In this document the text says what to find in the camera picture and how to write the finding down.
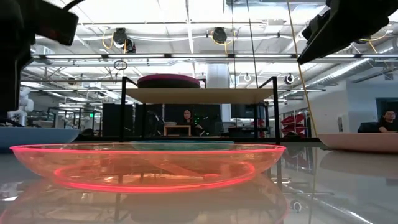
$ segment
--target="glossy floor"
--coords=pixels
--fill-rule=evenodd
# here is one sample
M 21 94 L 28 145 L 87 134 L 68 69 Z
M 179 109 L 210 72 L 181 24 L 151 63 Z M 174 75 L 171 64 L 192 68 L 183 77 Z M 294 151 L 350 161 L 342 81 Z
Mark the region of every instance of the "glossy floor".
M 271 179 L 264 174 L 224 189 L 117 194 L 54 185 L 3 154 L 0 223 L 397 223 L 398 156 L 286 146 L 283 193 L 274 184 L 276 166 Z

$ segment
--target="wooden shelf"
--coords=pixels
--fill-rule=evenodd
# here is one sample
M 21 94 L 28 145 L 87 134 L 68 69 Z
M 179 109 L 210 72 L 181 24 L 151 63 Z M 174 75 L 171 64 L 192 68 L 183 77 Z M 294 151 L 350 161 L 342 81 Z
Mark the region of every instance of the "wooden shelf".
M 272 96 L 272 89 L 191 89 L 141 88 L 127 89 L 126 94 L 141 103 L 199 104 L 232 103 L 255 104 Z

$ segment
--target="person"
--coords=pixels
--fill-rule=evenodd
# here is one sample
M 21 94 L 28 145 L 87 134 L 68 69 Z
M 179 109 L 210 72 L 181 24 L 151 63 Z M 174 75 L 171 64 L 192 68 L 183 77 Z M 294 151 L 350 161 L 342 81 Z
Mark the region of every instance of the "person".
M 396 133 L 398 132 L 397 123 L 394 122 L 396 114 L 392 110 L 387 110 L 379 121 L 379 131 L 381 133 Z
M 184 111 L 183 124 L 184 125 L 190 125 L 191 126 L 191 132 L 193 132 L 193 130 L 198 130 L 199 131 L 199 135 L 201 135 L 203 133 L 203 131 L 204 131 L 202 126 L 200 126 L 199 124 L 195 124 L 195 122 L 194 122 L 194 120 L 192 118 L 192 112 L 190 110 L 185 110 Z

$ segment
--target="ceiling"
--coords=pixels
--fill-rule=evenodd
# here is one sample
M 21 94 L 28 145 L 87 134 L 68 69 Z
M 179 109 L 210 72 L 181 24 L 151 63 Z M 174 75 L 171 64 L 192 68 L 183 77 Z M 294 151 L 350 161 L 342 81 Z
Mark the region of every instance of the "ceiling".
M 48 2 L 63 7 L 70 1 L 48 0 Z M 301 31 L 310 19 L 325 10 L 324 1 L 308 0 L 292 3 L 291 16 L 294 29 L 292 33 L 285 2 L 277 0 L 268 3 L 252 0 L 249 2 L 248 12 L 248 6 L 242 4 L 242 1 L 237 1 L 232 10 L 230 4 L 225 4 L 225 0 L 86 0 L 71 10 L 80 18 L 72 46 L 63 46 L 37 36 L 37 43 L 32 49 L 36 54 L 49 52 L 56 55 L 120 54 L 123 53 L 123 48 L 117 48 L 112 44 L 111 34 L 116 28 L 124 27 L 127 35 L 134 41 L 138 54 L 252 54 L 253 51 L 256 54 L 294 54 L 292 37 L 296 37 L 297 50 L 300 53 L 306 44 L 305 39 L 300 35 Z M 373 42 L 375 46 L 394 37 L 394 29 L 398 29 L 395 25 L 398 14 L 393 14 L 390 19 L 391 24 L 374 35 L 375 37 L 383 36 L 380 40 Z M 215 27 L 224 27 L 230 44 L 224 46 L 214 43 L 211 32 Z M 231 41 L 233 33 L 235 33 L 235 39 Z M 370 49 L 368 44 L 353 44 L 339 54 L 356 54 L 368 52 Z M 95 66 L 80 67 L 73 65 L 75 62 L 87 63 L 87 60 L 70 60 L 67 62 L 68 66 L 65 67 L 44 63 L 42 67 L 32 65 L 22 73 L 22 80 L 30 87 L 35 86 L 33 87 L 35 89 L 82 90 L 78 92 L 78 95 L 75 92 L 54 92 L 57 93 L 56 95 L 51 92 L 46 93 L 61 101 L 65 101 L 65 96 L 68 96 L 68 100 L 72 102 L 77 100 L 70 97 L 86 98 L 87 102 L 98 102 L 103 100 L 103 96 L 97 92 L 83 91 L 92 88 L 89 87 L 89 83 L 70 85 L 56 81 L 71 78 L 104 81 L 114 80 L 123 75 L 136 80 L 153 73 L 179 73 L 201 78 L 206 76 L 209 63 L 199 60 L 130 60 L 135 65 L 130 65 L 123 72 L 118 72 L 105 61 L 97 61 Z M 284 83 L 286 75 L 299 74 L 297 64 L 292 62 L 257 62 L 256 69 L 254 63 L 248 61 L 224 63 L 228 65 L 233 88 L 234 74 L 237 78 L 236 88 L 256 88 L 255 72 L 260 84 L 271 76 L 278 76 L 279 88 L 283 89 L 295 88 L 301 82 L 297 79 L 294 85 Z M 313 79 L 336 65 L 337 63 L 305 64 L 302 66 L 303 77 L 305 80 Z M 121 89 L 121 82 L 91 82 L 91 85 L 105 90 Z M 117 92 L 109 97 L 120 99 Z

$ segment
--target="desk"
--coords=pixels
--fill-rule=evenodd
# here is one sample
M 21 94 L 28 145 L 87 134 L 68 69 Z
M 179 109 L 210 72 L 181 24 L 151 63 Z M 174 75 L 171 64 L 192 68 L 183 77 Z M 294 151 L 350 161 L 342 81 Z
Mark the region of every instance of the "desk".
M 188 136 L 191 136 L 191 126 L 190 125 L 165 125 L 163 127 L 163 136 L 167 136 L 167 128 L 188 128 Z

